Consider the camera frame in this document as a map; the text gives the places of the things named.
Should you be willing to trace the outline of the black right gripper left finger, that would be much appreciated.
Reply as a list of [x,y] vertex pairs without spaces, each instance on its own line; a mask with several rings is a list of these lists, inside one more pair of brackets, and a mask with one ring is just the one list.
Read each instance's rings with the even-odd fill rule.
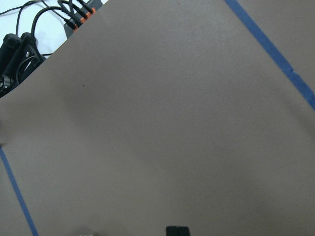
[[178,227],[177,226],[167,226],[166,227],[166,236],[178,236]]

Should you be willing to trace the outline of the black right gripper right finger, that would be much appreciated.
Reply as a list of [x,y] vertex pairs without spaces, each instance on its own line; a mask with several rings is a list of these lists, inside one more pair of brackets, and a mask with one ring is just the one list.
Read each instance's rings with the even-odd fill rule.
[[190,230],[187,226],[178,226],[178,236],[190,236]]

